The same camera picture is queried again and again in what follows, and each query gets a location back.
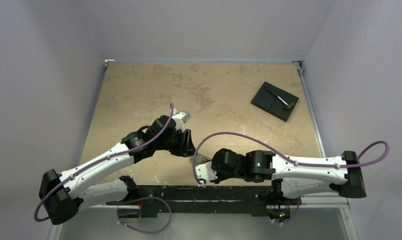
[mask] black pad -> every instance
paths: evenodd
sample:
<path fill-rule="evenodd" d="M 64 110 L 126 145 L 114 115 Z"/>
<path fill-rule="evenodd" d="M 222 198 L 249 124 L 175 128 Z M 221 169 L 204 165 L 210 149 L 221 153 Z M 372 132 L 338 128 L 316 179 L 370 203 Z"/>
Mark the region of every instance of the black pad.
<path fill-rule="evenodd" d="M 286 105 L 277 99 L 275 95 L 269 92 L 267 88 L 270 89 L 274 94 L 280 96 L 288 104 L 294 103 L 295 105 L 290 109 L 286 109 Z M 255 94 L 251 104 L 287 122 L 298 100 L 299 97 L 294 96 L 287 91 L 265 81 L 258 90 L 257 94 Z"/>

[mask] metal tool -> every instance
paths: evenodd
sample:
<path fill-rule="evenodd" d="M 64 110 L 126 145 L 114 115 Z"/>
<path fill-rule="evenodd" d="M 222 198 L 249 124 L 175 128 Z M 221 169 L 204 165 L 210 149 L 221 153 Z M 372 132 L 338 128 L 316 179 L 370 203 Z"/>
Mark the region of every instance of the metal tool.
<path fill-rule="evenodd" d="M 295 106 L 294 102 L 288 104 L 285 100 L 283 100 L 283 98 L 281 98 L 279 95 L 275 94 L 270 88 L 267 87 L 266 90 L 269 91 L 274 96 L 276 96 L 284 105 L 286 105 L 285 109 L 291 109 Z"/>

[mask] white wall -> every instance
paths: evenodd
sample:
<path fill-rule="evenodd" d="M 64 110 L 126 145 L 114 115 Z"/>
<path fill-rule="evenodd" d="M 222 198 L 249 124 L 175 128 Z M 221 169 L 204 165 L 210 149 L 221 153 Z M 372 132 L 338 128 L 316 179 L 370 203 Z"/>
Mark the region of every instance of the white wall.
<path fill-rule="evenodd" d="M 402 239 L 402 0 L 338 0 L 305 67 L 328 155 L 391 145 L 363 168 L 368 197 L 350 200 L 351 212 L 361 239 Z"/>
<path fill-rule="evenodd" d="M 40 181 L 78 162 L 103 64 L 73 1 L 0 0 L 0 239 L 47 238 Z"/>
<path fill-rule="evenodd" d="M 297 61 L 336 0 L 79 0 L 105 59 Z"/>

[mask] purple hose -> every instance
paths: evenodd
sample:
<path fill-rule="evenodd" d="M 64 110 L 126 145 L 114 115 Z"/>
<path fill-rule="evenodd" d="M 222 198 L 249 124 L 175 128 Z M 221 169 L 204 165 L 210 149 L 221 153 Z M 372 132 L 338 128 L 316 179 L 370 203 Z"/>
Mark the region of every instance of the purple hose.
<path fill-rule="evenodd" d="M 196 156 L 198 155 L 199 149 L 201 148 L 202 144 L 205 143 L 206 140 L 212 138 L 213 136 L 217 136 L 217 135 L 235 135 L 235 136 L 239 136 L 239 137 L 243 137 L 249 140 L 252 140 L 258 144 L 261 144 L 263 146 L 265 146 L 266 148 L 270 149 L 271 151 L 275 152 L 277 155 L 281 156 L 284 160 L 295 164 L 296 162 L 293 161 L 292 159 L 286 157 L 283 153 L 277 151 L 275 148 L 271 147 L 268 144 L 263 143 L 262 141 L 255 139 L 253 137 L 250 136 L 246 136 L 243 135 L 241 133 L 237 133 L 237 132 L 230 132 L 230 131 L 222 131 L 222 132 L 216 132 L 213 133 L 207 137 L 205 137 L 201 143 L 198 145 L 198 147 L 195 150 L 195 153 L 193 155 L 193 159 L 196 159 Z M 365 166 L 369 166 L 372 164 L 376 164 L 378 162 L 380 162 L 381 160 L 383 160 L 384 158 L 386 158 L 386 156 L 389 153 L 389 144 L 385 141 L 376 141 L 370 145 L 368 145 L 361 153 L 360 155 L 358 155 L 358 159 L 361 158 L 371 147 L 377 145 L 377 144 L 384 144 L 385 145 L 385 152 L 378 157 L 377 159 L 373 160 L 373 161 L 369 161 L 369 162 L 365 162 L 365 163 L 359 163 L 359 164 L 345 164 L 345 165 L 340 165 L 341 168 L 360 168 L 360 167 L 365 167 Z M 334 164 L 319 164 L 319 163 L 302 163 L 299 162 L 298 163 L 299 166 L 305 166 L 305 167 L 320 167 L 320 168 L 334 168 L 335 165 Z M 198 177 L 196 176 L 196 166 L 195 166 L 195 161 L 192 162 L 192 171 L 193 171 L 193 176 L 195 177 L 195 180 L 198 184 L 202 184 L 200 180 L 198 180 Z"/>
<path fill-rule="evenodd" d="M 147 197 L 141 197 L 141 198 L 138 198 L 138 199 L 135 199 L 135 200 L 131 200 L 131 201 L 121 201 L 120 203 L 123 203 L 123 204 L 132 204 L 132 203 L 135 203 L 135 202 L 140 202 L 140 201 L 148 200 L 148 199 L 158 200 L 158 201 L 164 203 L 164 205 L 165 205 L 165 206 L 167 207 L 167 209 L 168 209 L 168 214 L 169 214 L 168 221 L 167 221 L 167 223 L 166 223 L 162 228 L 160 228 L 160 229 L 158 229 L 158 230 L 155 230 L 155 231 L 140 230 L 140 229 L 138 229 L 138 228 L 135 228 L 135 227 L 130 226 L 130 225 L 126 224 L 125 222 L 123 222 L 123 221 L 120 219 L 120 215 L 118 214 L 118 210 L 117 210 L 117 219 L 118 219 L 118 222 L 119 222 L 121 225 L 125 226 L 125 227 L 128 227 L 128 228 L 130 228 L 130 229 L 133 229 L 133 230 L 138 231 L 138 232 L 143 233 L 143 234 L 157 234 L 157 233 L 163 231 L 164 229 L 166 229 L 166 228 L 170 225 L 170 223 L 171 223 L 171 208 L 170 208 L 170 205 L 169 205 L 166 201 L 164 201 L 163 199 L 161 199 L 161 198 L 159 198 L 159 197 L 156 197 L 156 196 L 147 196 Z"/>
<path fill-rule="evenodd" d="M 126 150 L 126 151 L 121 151 L 121 152 L 116 152 L 116 153 L 110 154 L 110 157 L 113 158 L 113 157 L 116 157 L 116 156 L 119 156 L 119 155 L 128 154 L 128 153 L 130 153 L 130 152 L 133 152 L 133 151 L 136 151 L 136 150 L 138 150 L 138 149 L 144 148 L 145 146 L 147 146 L 147 145 L 151 144 L 153 141 L 155 141 L 155 140 L 165 131 L 165 129 L 167 128 L 167 126 L 170 124 L 170 121 L 171 121 L 171 118 L 173 117 L 173 112 L 174 112 L 174 104 L 173 104 L 172 102 L 170 103 L 170 109 L 171 109 L 171 111 L 170 111 L 170 116 L 168 117 L 168 120 L 167 120 L 167 122 L 165 123 L 164 127 L 160 130 L 160 132 L 159 132 L 157 135 L 155 135 L 153 138 L 151 138 L 149 141 L 147 141 L 146 143 L 144 143 L 144 144 L 142 144 L 142 145 L 139 145 L 139 146 L 137 146 L 137 147 L 134 147 L 134 148 L 129 149 L 129 150 Z M 79 175 L 81 172 L 83 172 L 83 171 L 87 170 L 88 168 L 91 168 L 91 167 L 97 165 L 98 163 L 103 162 L 103 161 L 105 161 L 105 160 L 107 160 L 107 159 L 108 159 L 108 157 L 105 156 L 105 157 L 103 157 L 103 158 L 100 158 L 100 159 L 98 159 L 98 160 L 92 162 L 91 164 L 88 164 L 88 165 L 85 166 L 85 167 L 82 167 L 81 169 L 77 170 L 77 171 L 73 174 L 73 177 L 76 177 L 76 176 Z M 47 216 L 47 217 L 44 217 L 44 218 L 38 218 L 38 217 L 37 217 L 37 214 L 39 213 L 40 208 L 42 207 L 43 203 L 44 203 L 55 191 L 58 190 L 58 188 L 60 188 L 60 187 L 63 186 L 66 182 L 68 182 L 68 181 L 70 181 L 70 180 L 71 180 L 71 177 L 67 177 L 67 178 L 64 179 L 62 182 L 60 182 L 58 185 L 56 185 L 51 191 L 49 191 L 48 194 L 46 194 L 45 197 L 42 198 L 42 200 L 40 200 L 40 202 L 39 202 L 39 204 L 37 205 L 36 209 L 34 210 L 34 214 L 33 214 L 33 219 L 34 219 L 36 222 L 43 222 L 43 221 L 46 221 L 46 220 L 49 219 L 48 216 Z"/>

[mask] purple cable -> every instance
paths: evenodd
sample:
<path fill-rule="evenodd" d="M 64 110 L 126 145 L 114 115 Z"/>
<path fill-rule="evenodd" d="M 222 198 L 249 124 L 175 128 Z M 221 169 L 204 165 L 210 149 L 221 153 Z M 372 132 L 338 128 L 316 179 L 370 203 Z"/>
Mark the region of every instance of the purple cable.
<path fill-rule="evenodd" d="M 170 122 L 171 122 L 171 118 L 173 117 L 173 112 L 174 112 L 174 104 L 173 104 L 172 102 L 170 103 L 170 109 L 171 109 L 171 111 L 170 111 L 170 116 L 168 117 L 167 122 L 165 123 L 165 125 L 163 126 L 163 128 L 160 130 L 160 132 L 159 132 L 157 135 L 155 135 L 153 138 L 151 138 L 149 141 L 147 141 L 146 143 L 144 143 L 144 144 L 142 144 L 142 145 L 139 145 L 139 146 L 137 146 L 137 147 L 134 147 L 134 148 L 129 149 L 129 150 L 126 150 L 126 151 L 121 151 L 121 152 L 116 152 L 116 153 L 110 154 L 110 158 L 113 158 L 113 157 L 116 157 L 116 156 L 119 156 L 119 155 L 128 154 L 128 153 L 130 153 L 130 152 L 133 152 L 133 151 L 136 151 L 136 150 L 138 150 L 138 149 L 144 148 L 145 146 L 147 146 L 147 145 L 151 144 L 153 141 L 155 141 L 155 140 L 165 131 L 165 129 L 167 128 L 167 126 L 168 126 L 168 125 L 170 124 Z M 98 159 L 98 160 L 92 162 L 91 164 L 88 164 L 88 165 L 85 166 L 85 167 L 82 167 L 81 169 L 77 170 L 77 171 L 73 174 L 73 178 L 76 177 L 77 175 L 79 175 L 81 172 L 87 170 L 88 168 L 91 168 L 91 167 L 97 165 L 98 163 L 103 162 L 103 161 L 105 161 L 105 160 L 107 160 L 107 159 L 108 159 L 108 157 L 105 156 L 105 157 L 103 157 L 103 158 L 100 158 L 100 159 Z M 48 216 L 47 216 L 47 217 L 44 217 L 44 218 L 38 218 L 38 217 L 37 217 L 37 214 L 39 213 L 40 208 L 42 207 L 43 203 L 44 203 L 54 192 L 56 192 L 56 191 L 58 190 L 58 188 L 60 188 L 60 187 L 63 186 L 66 182 L 68 182 L 68 181 L 70 181 L 70 180 L 71 180 L 71 177 L 67 177 L 67 178 L 64 179 L 62 182 L 60 182 L 58 185 L 56 185 L 51 191 L 49 191 L 48 194 L 46 194 L 45 197 L 42 198 L 42 200 L 40 200 L 40 202 L 39 202 L 39 204 L 37 205 L 36 209 L 34 210 L 34 214 L 33 214 L 33 219 L 34 219 L 36 222 L 43 222 L 43 221 L 46 221 L 46 220 L 49 219 Z"/>
<path fill-rule="evenodd" d="M 168 221 L 167 221 L 167 223 L 166 223 L 162 228 L 160 228 L 160 229 L 158 229 L 158 230 L 155 230 L 155 231 L 140 230 L 140 229 L 138 229 L 138 228 L 135 228 L 135 227 L 130 226 L 130 225 L 128 225 L 127 223 L 123 222 L 123 221 L 120 219 L 120 215 L 119 215 L 118 210 L 117 210 L 117 219 L 118 219 L 118 223 L 120 223 L 121 225 L 123 225 L 123 226 L 125 226 L 125 227 L 128 227 L 128 228 L 130 228 L 130 229 L 133 229 L 133 230 L 135 230 L 135 231 L 137 231 L 137 232 L 143 233 L 143 234 L 157 234 L 157 233 L 163 231 L 164 229 L 166 229 L 166 228 L 170 225 L 170 223 L 171 223 L 171 208 L 170 208 L 170 205 L 169 205 L 166 201 L 164 201 L 163 199 L 161 199 L 161 198 L 159 198 L 159 197 L 156 197 L 156 196 L 147 196 L 147 197 L 141 197 L 141 198 L 138 198 L 138 199 L 135 199 L 135 200 L 131 200 L 131 201 L 121 201 L 120 203 L 123 203 L 123 204 L 132 204 L 132 203 L 135 203 L 135 202 L 140 202 L 140 201 L 148 200 L 148 199 L 158 200 L 158 201 L 164 203 L 164 205 L 165 205 L 165 206 L 167 207 L 167 209 L 168 209 L 168 214 L 169 214 Z"/>
<path fill-rule="evenodd" d="M 243 137 L 249 140 L 252 140 L 258 144 L 261 144 L 263 146 L 265 146 L 266 148 L 270 149 L 271 151 L 275 152 L 277 155 L 281 156 L 284 160 L 292 163 L 292 164 L 296 164 L 295 161 L 293 161 L 292 159 L 288 158 L 287 156 L 285 156 L 283 153 L 277 151 L 275 148 L 271 147 L 268 144 L 263 143 L 262 141 L 255 139 L 253 137 L 250 136 L 246 136 L 243 135 L 241 133 L 237 133 L 237 132 L 230 132 L 230 131 L 222 131 L 222 132 L 216 132 L 213 133 L 207 137 L 205 137 L 201 143 L 198 145 L 198 147 L 195 150 L 195 153 L 193 155 L 193 159 L 196 159 L 196 156 L 198 155 L 198 151 L 201 148 L 202 144 L 204 144 L 204 142 L 210 138 L 212 138 L 213 136 L 217 136 L 217 135 L 235 135 L 235 136 L 239 136 L 239 137 Z M 370 145 L 368 145 L 361 153 L 360 155 L 358 155 L 358 159 L 361 158 L 371 147 L 377 145 L 377 144 L 384 144 L 385 145 L 385 152 L 378 157 L 377 159 L 373 160 L 373 161 L 369 161 L 369 162 L 365 162 L 365 163 L 359 163 L 359 164 L 344 164 L 344 165 L 340 165 L 340 168 L 360 168 L 360 167 L 365 167 L 365 166 L 369 166 L 372 164 L 376 164 L 378 162 L 380 162 L 381 160 L 383 160 L 384 158 L 386 158 L 386 156 L 389 153 L 389 144 L 385 141 L 376 141 Z M 318 163 L 302 163 L 299 162 L 298 163 L 299 166 L 305 166 L 305 167 L 320 167 L 320 168 L 335 168 L 336 166 L 334 164 L 318 164 Z M 200 180 L 198 180 L 198 177 L 196 176 L 196 166 L 195 166 L 195 161 L 192 162 L 192 171 L 193 171 L 193 176 L 195 177 L 195 180 L 198 184 L 202 184 Z"/>

